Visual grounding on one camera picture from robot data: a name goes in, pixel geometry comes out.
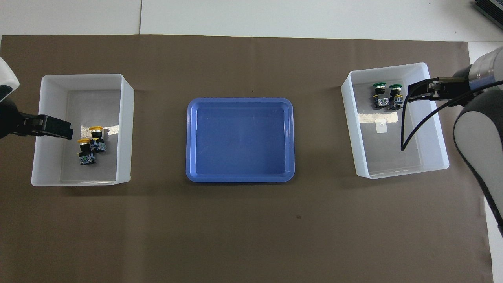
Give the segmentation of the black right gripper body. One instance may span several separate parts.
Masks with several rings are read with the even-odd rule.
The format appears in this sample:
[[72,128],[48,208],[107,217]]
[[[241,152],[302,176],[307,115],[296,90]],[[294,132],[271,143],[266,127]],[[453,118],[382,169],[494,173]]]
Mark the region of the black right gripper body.
[[474,90],[470,84],[472,69],[473,65],[471,64],[464,69],[458,70],[450,77],[435,78],[431,83],[431,89],[433,90],[431,101],[450,102],[450,106],[466,106],[474,97],[473,94],[470,94],[462,98],[463,94]]

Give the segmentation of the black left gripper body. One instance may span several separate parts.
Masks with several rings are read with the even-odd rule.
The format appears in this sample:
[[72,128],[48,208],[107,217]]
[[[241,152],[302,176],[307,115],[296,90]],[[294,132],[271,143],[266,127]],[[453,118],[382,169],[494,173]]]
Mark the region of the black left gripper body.
[[0,104],[0,138],[9,134],[16,136],[41,136],[36,131],[34,122],[36,115],[18,111],[16,104],[10,98],[5,98]]

